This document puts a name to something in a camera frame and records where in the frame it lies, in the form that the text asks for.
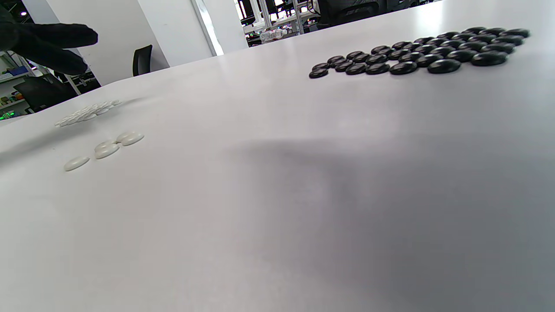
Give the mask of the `person's left hand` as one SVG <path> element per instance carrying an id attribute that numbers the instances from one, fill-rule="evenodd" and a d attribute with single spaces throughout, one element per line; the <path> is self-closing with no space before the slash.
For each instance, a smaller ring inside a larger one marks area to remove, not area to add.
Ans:
<path id="1" fill-rule="evenodd" d="M 6 8 L 1 7 L 1 51 L 12 51 L 54 71 L 67 75 L 84 74 L 87 63 L 70 49 L 97 42 L 98 33 L 85 24 L 18 23 Z"/>

